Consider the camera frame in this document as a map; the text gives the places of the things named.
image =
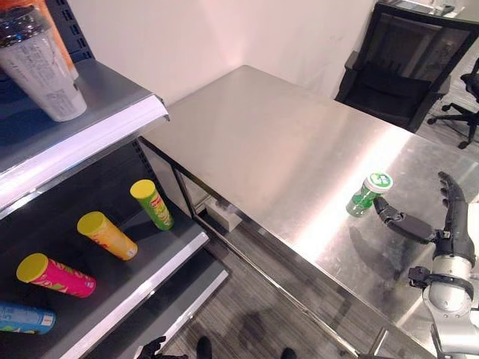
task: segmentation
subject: robotic hand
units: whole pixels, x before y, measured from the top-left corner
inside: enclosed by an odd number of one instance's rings
[[[141,352],[135,359],[188,359],[188,355],[163,355],[156,354],[162,348],[162,344],[166,341],[166,337],[159,337],[149,342],[146,346],[141,348]]]
[[[469,282],[475,266],[474,242],[468,234],[468,204],[454,179],[439,172],[448,208],[444,230],[435,230],[418,218],[397,211],[382,197],[374,200],[377,214],[393,231],[423,245],[434,243],[432,272],[409,270],[410,285],[423,290],[424,304],[433,317],[431,334],[438,359],[479,355],[479,328],[471,321],[474,287]]]

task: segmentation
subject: white shelf edge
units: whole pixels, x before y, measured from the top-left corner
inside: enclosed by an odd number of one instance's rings
[[[188,322],[200,309],[200,307],[207,301],[207,299],[219,288],[219,286],[228,277],[228,272],[223,270],[218,277],[195,299],[195,301],[185,310],[185,312],[178,317],[177,321],[164,333],[162,336],[166,337],[166,341],[162,344],[162,347],[166,346],[170,339]],[[137,358],[143,349],[142,346],[138,347],[134,358]]]
[[[20,207],[39,186],[165,115],[165,106],[152,94],[6,170],[0,174],[0,209]]]
[[[148,278],[143,284],[113,309],[105,318],[95,325],[74,346],[66,351],[60,359],[77,359],[83,356],[95,343],[103,338],[123,317],[146,299],[151,291],[168,278],[182,263],[188,260],[208,240],[206,233],[198,234],[184,249],[171,258],[162,268]]]

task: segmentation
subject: green can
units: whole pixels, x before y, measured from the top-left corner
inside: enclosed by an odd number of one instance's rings
[[[346,211],[353,217],[362,217],[373,205],[374,198],[386,193],[392,187],[392,177],[376,172],[366,177],[361,189],[357,191],[346,206]]]
[[[173,227],[173,217],[159,196],[153,181],[141,179],[132,185],[129,193],[141,204],[151,221],[160,230],[169,230]]]

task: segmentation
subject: shoe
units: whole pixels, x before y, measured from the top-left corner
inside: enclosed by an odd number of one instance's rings
[[[281,359],[297,359],[296,353],[291,348],[286,348],[281,354]]]
[[[196,358],[197,359],[212,359],[213,358],[213,348],[211,342],[207,337],[202,337],[199,339],[198,344],[196,345]]]

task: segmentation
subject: pink can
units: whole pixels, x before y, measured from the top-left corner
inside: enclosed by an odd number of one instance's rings
[[[79,298],[88,297],[97,286],[94,278],[42,253],[33,253],[26,257],[19,264],[16,277],[22,282],[37,284]]]

